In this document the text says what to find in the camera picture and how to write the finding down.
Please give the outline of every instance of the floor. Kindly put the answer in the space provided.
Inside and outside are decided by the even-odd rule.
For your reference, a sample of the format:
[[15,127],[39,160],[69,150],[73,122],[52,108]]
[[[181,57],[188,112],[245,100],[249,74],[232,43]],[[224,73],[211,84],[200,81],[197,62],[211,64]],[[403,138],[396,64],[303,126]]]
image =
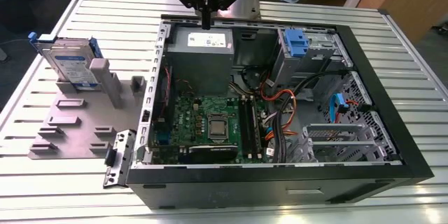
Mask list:
[[[33,31],[37,34],[51,32],[69,1],[31,1],[31,7],[37,18],[37,26]],[[7,62],[0,61],[0,110],[8,102],[9,96],[36,56],[36,52],[25,40],[3,45],[1,43],[15,39],[25,39],[29,32],[13,34],[0,25],[0,48],[9,56]],[[443,83],[448,86],[448,71],[445,71],[448,67],[448,36],[440,36],[435,31],[429,31],[416,47]]]

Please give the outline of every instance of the green circuit board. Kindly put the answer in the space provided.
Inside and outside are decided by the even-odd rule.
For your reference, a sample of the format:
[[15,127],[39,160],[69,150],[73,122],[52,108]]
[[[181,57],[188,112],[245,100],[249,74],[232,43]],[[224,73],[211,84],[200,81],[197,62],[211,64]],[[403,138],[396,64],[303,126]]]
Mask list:
[[236,98],[179,98],[175,109],[175,129],[172,131],[172,144],[212,144],[208,139],[207,116],[223,114],[228,119],[229,138],[223,143],[239,145],[240,129],[237,117],[239,101]]
[[[257,103],[264,110],[264,103]],[[208,118],[227,119],[228,136],[225,140],[211,139]],[[173,130],[169,146],[160,146],[155,163],[177,164],[179,146],[188,145],[233,145],[237,146],[237,157],[229,164],[264,163],[264,157],[248,158],[243,155],[243,143],[239,119],[239,98],[220,97],[177,97],[173,116]]]

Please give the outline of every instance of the aluminum profile table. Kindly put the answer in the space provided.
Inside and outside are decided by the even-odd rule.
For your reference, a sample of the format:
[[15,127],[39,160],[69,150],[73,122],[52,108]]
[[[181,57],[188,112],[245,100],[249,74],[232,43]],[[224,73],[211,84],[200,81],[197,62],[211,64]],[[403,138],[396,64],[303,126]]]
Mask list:
[[[129,79],[152,67],[160,15],[192,13],[177,0],[72,0],[52,34],[97,38],[112,72]],[[391,17],[371,9],[261,2],[261,18],[352,27],[435,178],[355,204],[149,210],[129,189],[103,189],[101,159],[28,159],[57,92],[56,73],[37,56],[0,114],[0,221],[448,222],[448,92]]]

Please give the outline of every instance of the white label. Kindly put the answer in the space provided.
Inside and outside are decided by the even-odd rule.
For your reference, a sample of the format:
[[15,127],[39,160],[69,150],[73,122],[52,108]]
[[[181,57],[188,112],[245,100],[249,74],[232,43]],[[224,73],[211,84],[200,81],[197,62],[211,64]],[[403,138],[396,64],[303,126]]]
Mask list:
[[83,56],[55,56],[55,62],[77,89],[92,90],[97,86],[97,80],[87,68]]
[[265,153],[267,156],[271,156],[271,157],[273,156],[273,149],[272,149],[272,148],[267,148],[267,149],[265,149],[265,152],[267,152],[267,153]]
[[225,47],[225,34],[191,33],[188,35],[189,47]]

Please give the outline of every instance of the metal panel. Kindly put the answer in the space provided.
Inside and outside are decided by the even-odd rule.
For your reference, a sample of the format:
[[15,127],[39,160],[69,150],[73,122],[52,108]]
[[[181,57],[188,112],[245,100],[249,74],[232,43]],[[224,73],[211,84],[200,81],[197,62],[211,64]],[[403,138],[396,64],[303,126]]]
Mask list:
[[408,53],[395,53],[395,52],[373,52],[364,51],[367,58],[372,60],[403,60],[413,61],[412,56]]
[[380,79],[380,81],[387,89],[435,89],[428,80]]
[[[113,72],[120,78],[131,78],[132,74],[144,75],[151,66],[152,33],[160,15],[192,13],[177,0],[84,0],[69,15],[61,33],[67,36],[95,35],[104,57],[111,59]],[[0,220],[69,218],[55,220],[57,223],[99,223],[119,219],[93,217],[128,216],[120,220],[132,218],[132,222],[144,223],[179,223],[179,219],[184,223],[448,222],[448,104],[432,77],[420,70],[421,59],[415,60],[420,56],[411,54],[397,43],[403,38],[380,19],[376,10],[263,2],[261,13],[275,14],[264,19],[341,24],[353,28],[436,177],[417,186],[395,188],[356,204],[149,210],[131,190],[101,189],[103,160],[33,161],[27,158],[40,127],[32,120],[45,118],[57,91],[56,74],[47,62],[37,58],[15,101],[9,103],[15,109],[11,113],[4,111],[0,118],[5,119],[0,131],[0,195],[7,196],[0,200]]]
[[404,100],[443,100],[437,90],[387,89],[391,99]]

